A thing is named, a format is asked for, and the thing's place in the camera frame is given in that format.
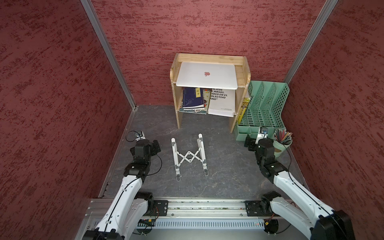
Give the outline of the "silver laptop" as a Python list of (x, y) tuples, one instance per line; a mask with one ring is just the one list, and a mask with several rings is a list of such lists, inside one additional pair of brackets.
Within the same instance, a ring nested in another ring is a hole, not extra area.
[(236, 90), (234, 65), (211, 63), (181, 63), (176, 80), (178, 87)]

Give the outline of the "green pencil cup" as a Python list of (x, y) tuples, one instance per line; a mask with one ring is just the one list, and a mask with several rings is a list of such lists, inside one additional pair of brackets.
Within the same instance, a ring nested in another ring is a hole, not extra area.
[(275, 151), (274, 151), (275, 158), (279, 158), (289, 148), (289, 146), (292, 144), (292, 142), (293, 142), (292, 139), (290, 139), (284, 143), (280, 143), (277, 140), (274, 140), (273, 146), (275, 148)]

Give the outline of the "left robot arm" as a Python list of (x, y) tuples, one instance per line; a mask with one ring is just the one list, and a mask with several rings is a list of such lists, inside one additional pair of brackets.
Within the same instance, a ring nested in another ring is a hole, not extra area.
[(94, 230), (83, 240), (128, 240), (142, 216), (154, 208), (153, 194), (140, 192), (149, 175), (151, 158), (161, 152), (157, 140), (141, 139), (131, 148), (133, 161), (125, 168), (119, 191)]

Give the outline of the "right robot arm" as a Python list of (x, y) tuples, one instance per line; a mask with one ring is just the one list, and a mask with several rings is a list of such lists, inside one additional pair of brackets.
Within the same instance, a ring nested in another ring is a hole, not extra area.
[(354, 240), (353, 224), (344, 211), (326, 205), (293, 177), (275, 158), (273, 140), (247, 136), (245, 147), (254, 152), (262, 175), (285, 192), (294, 205), (277, 192), (262, 197), (259, 209), (264, 215), (278, 215), (288, 221), (309, 240)]

